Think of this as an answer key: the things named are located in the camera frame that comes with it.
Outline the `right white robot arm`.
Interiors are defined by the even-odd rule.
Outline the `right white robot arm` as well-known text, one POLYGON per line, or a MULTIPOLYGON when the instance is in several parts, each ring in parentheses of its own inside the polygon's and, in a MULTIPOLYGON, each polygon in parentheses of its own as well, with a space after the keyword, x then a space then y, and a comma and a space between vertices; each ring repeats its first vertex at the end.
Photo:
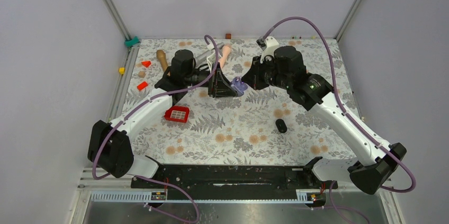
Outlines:
POLYGON ((398 167, 407 150, 379 137, 335 97, 336 90, 320 75, 307 72, 302 54, 293 46, 279 47, 272 55, 253 58, 241 79, 254 90, 275 86, 289 98, 322 119, 355 154, 351 159, 316 157, 304 173, 308 187, 324 181, 351 182, 366 194, 375 194, 398 167))

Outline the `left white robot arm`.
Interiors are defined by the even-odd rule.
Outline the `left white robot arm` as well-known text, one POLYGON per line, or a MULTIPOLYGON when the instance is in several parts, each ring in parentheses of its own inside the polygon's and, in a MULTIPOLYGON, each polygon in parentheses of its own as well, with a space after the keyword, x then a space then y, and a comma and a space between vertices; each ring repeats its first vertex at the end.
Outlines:
POLYGON ((220 46, 194 58, 191 51, 182 49, 175 52, 168 65, 165 54, 158 50, 157 58, 164 74, 154 89, 124 115, 110 122, 99 120, 93 125, 88 148, 93 178, 135 175, 143 177, 151 187, 162 185, 161 165, 150 157, 135 155, 131 140, 172 110, 188 91, 206 87, 212 97, 241 96, 243 92, 237 88, 239 81, 228 81, 221 71, 230 52, 229 46, 220 46))

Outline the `black earbud charging case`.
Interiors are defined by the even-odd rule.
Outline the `black earbud charging case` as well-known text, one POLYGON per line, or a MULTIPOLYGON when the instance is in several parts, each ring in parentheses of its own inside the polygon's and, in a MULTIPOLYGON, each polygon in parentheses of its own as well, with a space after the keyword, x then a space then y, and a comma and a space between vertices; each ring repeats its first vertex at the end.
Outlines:
POLYGON ((286 133, 288 128, 283 119, 277 119, 275 121, 276 128, 279 133, 286 133))

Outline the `lilac oval earbud case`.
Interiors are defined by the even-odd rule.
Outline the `lilac oval earbud case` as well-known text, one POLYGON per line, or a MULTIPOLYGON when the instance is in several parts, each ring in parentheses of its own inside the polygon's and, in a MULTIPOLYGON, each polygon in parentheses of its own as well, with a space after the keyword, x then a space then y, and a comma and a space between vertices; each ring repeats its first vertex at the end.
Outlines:
POLYGON ((240 77, 235 77, 231 81, 231 87, 237 92, 238 97, 243 96, 245 91, 248 89, 248 85, 244 83, 240 77))

